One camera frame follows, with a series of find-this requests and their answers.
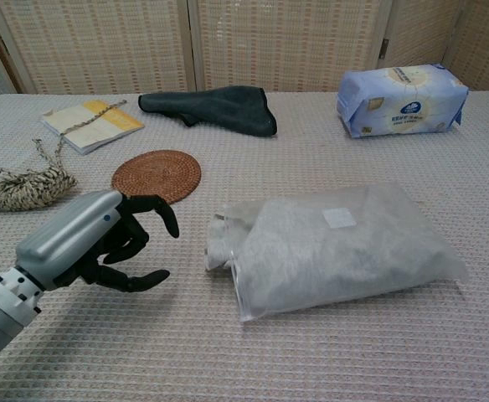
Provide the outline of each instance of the plastic bag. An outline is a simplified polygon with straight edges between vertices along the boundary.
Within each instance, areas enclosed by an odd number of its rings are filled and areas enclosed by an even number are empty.
[[[231,268],[241,321],[467,279],[455,251],[392,183],[230,206],[212,221],[206,251],[208,269]]]

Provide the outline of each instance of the yellow notebook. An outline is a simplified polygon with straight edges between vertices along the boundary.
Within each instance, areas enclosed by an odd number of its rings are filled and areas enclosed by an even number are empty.
[[[80,124],[104,110],[108,104],[102,100],[89,100],[82,105],[49,111],[42,116],[42,122],[55,134]],[[113,108],[99,119],[73,130],[64,136],[78,153],[86,155],[107,142],[143,128],[144,125],[120,109]]]

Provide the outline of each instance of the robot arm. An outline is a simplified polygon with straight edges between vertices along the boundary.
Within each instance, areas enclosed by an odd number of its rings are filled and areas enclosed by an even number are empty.
[[[179,236],[172,208],[158,196],[128,198],[116,190],[88,193],[61,209],[16,249],[16,264],[0,273],[0,351],[40,313],[44,291],[87,283],[119,291],[146,291],[168,278],[165,270],[142,277],[100,265],[127,260],[141,251],[149,235],[134,214],[155,210],[168,233]]]

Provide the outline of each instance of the white textured tablecloth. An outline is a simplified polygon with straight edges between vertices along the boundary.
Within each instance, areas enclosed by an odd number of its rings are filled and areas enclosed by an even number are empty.
[[[123,96],[102,95],[105,101]],[[94,96],[0,95],[0,167],[43,167],[49,108]],[[146,128],[82,157],[79,186],[52,208],[0,214],[0,271],[16,244],[75,195],[108,188],[125,160],[154,149],[194,155],[202,182],[174,204],[181,237],[144,214],[148,247],[119,264],[167,268],[160,286],[122,294],[78,280],[46,293],[43,312],[0,353],[0,401],[489,400],[489,92],[470,93],[461,127],[442,134],[350,139],[334,94],[269,94],[276,139],[123,109]],[[229,273],[206,273],[211,215],[223,203],[395,180],[466,261],[471,281],[239,322]]]

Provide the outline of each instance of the rattan coaster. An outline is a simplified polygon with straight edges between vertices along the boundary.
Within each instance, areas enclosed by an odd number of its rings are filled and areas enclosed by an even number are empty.
[[[185,152],[143,153],[123,163],[112,176],[112,187],[125,195],[158,195],[169,203],[187,197],[200,183],[200,165]]]

